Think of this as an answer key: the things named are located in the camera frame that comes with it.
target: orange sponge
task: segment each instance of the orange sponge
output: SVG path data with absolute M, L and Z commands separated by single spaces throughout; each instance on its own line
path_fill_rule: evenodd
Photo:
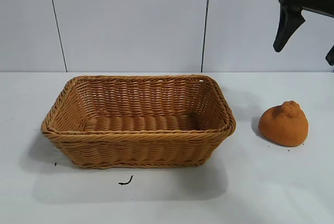
M 287 101 L 264 112 L 259 130 L 272 142 L 296 147 L 307 138 L 308 121 L 298 103 Z

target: white tabletop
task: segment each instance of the white tabletop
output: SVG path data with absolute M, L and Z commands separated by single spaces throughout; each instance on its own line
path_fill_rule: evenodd
M 0 73 L 0 223 L 334 223 L 334 74 L 207 74 L 237 130 L 205 165 L 108 170 L 77 169 L 39 131 L 77 75 Z M 286 100 L 309 120 L 295 148 L 256 135 L 261 114 Z

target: woven rattan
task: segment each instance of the woven rattan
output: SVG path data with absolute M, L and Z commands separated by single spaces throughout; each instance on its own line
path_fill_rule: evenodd
M 198 166 L 236 127 L 207 76 L 80 76 L 41 131 L 82 168 Z

